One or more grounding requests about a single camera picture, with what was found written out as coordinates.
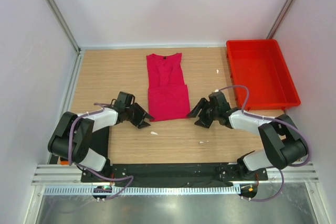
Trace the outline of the magenta t shirt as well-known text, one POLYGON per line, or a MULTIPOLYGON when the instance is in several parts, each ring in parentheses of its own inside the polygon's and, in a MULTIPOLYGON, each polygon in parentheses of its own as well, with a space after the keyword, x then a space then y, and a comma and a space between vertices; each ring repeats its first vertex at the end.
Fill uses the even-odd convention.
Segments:
POLYGON ((185 119, 191 110, 181 61, 180 52, 170 56, 150 54, 146 57, 148 109, 154 122, 185 119))

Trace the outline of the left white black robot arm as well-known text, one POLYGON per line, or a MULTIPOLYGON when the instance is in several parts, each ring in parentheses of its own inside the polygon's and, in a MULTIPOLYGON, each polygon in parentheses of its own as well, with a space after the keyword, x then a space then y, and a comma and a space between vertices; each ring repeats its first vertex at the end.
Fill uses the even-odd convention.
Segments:
POLYGON ((138 103, 125 104, 96 103, 100 110, 75 114, 65 112, 48 143, 48 151, 65 158, 68 164, 76 164, 91 173, 100 182, 111 177, 110 160, 94 151, 91 147, 93 133, 129 121, 138 129, 150 126, 146 119, 155 118, 147 113, 138 103))

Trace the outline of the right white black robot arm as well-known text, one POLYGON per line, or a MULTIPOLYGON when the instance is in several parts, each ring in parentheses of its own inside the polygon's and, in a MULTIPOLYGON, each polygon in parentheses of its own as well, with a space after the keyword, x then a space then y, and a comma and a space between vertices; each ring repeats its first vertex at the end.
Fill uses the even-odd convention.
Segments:
POLYGON ((252 114, 240 108, 231 108, 225 98, 212 96, 209 100, 200 99, 187 117, 199 117, 195 125, 207 129, 213 121, 218 121, 227 128, 244 130, 261 138, 263 149, 237 159, 236 172, 243 180, 250 179, 256 171, 267 167, 279 170, 294 167, 294 162, 310 155, 307 141, 285 114, 275 118, 252 114))

